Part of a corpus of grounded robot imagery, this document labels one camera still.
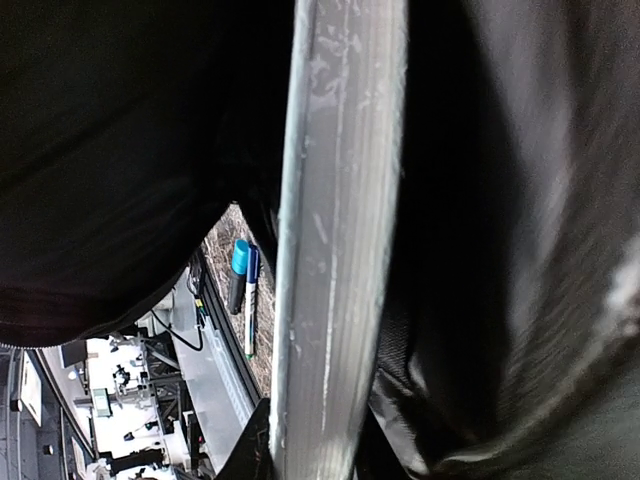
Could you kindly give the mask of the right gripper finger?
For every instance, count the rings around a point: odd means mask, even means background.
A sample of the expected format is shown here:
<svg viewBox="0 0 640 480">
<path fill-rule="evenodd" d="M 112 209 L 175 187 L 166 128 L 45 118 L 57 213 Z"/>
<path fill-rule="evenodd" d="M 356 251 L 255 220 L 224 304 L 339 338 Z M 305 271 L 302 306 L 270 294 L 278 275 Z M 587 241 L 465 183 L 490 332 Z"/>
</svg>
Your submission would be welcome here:
<svg viewBox="0 0 640 480">
<path fill-rule="evenodd" d="M 257 404 L 217 480 L 272 480 L 273 459 L 269 448 L 270 400 Z"/>
</svg>

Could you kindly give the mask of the black student backpack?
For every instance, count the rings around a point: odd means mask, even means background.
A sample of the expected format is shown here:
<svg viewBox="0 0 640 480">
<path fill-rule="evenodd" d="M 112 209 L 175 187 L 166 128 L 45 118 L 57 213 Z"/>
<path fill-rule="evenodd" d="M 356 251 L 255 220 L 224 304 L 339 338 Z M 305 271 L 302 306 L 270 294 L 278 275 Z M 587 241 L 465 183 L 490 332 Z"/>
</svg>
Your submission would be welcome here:
<svg viewBox="0 0 640 480">
<path fill-rule="evenodd" d="M 300 1 L 1 5 L 1 339 L 126 327 L 231 204 L 276 280 Z M 352 475 L 639 475 L 639 5 L 404 1 Z"/>
</svg>

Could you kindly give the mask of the pale green notebook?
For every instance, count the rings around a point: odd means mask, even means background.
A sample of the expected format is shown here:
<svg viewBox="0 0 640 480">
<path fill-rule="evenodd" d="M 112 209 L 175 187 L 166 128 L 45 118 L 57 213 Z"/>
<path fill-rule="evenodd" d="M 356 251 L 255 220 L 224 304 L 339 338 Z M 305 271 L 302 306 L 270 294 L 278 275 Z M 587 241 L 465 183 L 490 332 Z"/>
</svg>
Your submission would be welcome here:
<svg viewBox="0 0 640 480">
<path fill-rule="evenodd" d="M 348 479 L 391 255 L 404 1 L 300 1 L 284 135 L 270 453 L 278 479 Z"/>
</svg>

